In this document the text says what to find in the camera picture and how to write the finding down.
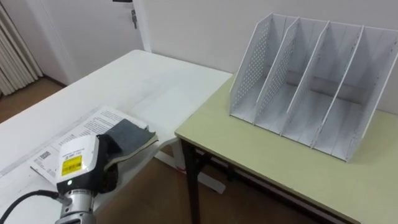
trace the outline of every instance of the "light green tabletop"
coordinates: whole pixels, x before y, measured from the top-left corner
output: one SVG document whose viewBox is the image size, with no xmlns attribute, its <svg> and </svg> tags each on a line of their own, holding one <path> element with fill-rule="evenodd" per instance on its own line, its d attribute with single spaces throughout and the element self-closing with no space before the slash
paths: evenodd
<svg viewBox="0 0 398 224">
<path fill-rule="evenodd" d="M 375 113 L 348 163 L 229 116 L 229 79 L 176 135 L 345 219 L 398 223 L 398 116 Z"/>
</svg>

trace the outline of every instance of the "black cable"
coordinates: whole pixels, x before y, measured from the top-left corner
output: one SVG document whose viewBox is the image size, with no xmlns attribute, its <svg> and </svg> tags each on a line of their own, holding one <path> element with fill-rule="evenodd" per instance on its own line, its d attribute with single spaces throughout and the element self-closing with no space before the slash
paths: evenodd
<svg viewBox="0 0 398 224">
<path fill-rule="evenodd" d="M 21 197 L 19 197 L 19 199 L 17 199 L 15 202 L 13 202 L 10 207 L 7 208 L 6 212 L 4 212 L 3 216 L 0 219 L 0 224 L 4 224 L 4 222 L 6 221 L 7 217 L 10 215 L 10 213 L 13 211 L 13 209 L 19 204 L 21 203 L 23 200 L 31 197 L 31 196 L 46 196 L 46 197 L 50 197 L 52 199 L 57 199 L 59 197 L 59 193 L 58 192 L 53 192 L 53 191 L 49 191 L 49 190 L 36 190 L 34 192 L 30 192 L 27 193 Z"/>
</svg>

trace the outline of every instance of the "book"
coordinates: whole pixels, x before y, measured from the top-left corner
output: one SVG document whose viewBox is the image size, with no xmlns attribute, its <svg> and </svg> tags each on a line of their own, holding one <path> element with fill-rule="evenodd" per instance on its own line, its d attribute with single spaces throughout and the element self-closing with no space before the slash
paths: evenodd
<svg viewBox="0 0 398 224">
<path fill-rule="evenodd" d="M 156 134 L 148 131 L 145 122 L 108 106 L 102 106 L 90 111 L 69 128 L 55 135 L 51 141 L 46 142 L 29 159 L 30 168 L 56 185 L 58 156 L 62 145 L 80 136 L 105 133 L 114 138 L 123 150 L 122 153 L 113 155 L 107 167 L 135 156 L 157 141 Z"/>
</svg>

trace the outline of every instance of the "wooden floor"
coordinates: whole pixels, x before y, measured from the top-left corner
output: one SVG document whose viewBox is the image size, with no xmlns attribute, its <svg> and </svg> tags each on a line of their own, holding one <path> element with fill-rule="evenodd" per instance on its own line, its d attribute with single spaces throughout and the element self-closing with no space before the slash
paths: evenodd
<svg viewBox="0 0 398 224">
<path fill-rule="evenodd" d="M 62 87 L 47 79 L 0 99 L 0 123 Z M 226 184 L 220 195 L 200 185 L 203 224 L 222 223 L 316 223 L 284 204 L 206 167 L 205 173 Z M 129 185 L 97 216 L 98 224 L 190 223 L 185 176 L 157 159 L 151 160 Z"/>
</svg>

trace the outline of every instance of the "white table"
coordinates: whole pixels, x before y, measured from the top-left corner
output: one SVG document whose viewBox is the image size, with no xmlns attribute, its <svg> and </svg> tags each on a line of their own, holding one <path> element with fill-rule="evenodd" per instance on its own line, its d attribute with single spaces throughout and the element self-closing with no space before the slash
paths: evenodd
<svg viewBox="0 0 398 224">
<path fill-rule="evenodd" d="M 55 190 L 24 162 L 32 150 L 100 105 L 145 121 L 160 139 L 121 166 L 122 188 L 175 139 L 174 131 L 229 77 L 191 63 L 135 50 L 0 124 L 0 213 L 37 189 Z M 112 194 L 96 198 L 95 208 Z M 23 201 L 6 223 L 53 223 L 61 205 L 43 197 Z"/>
</svg>

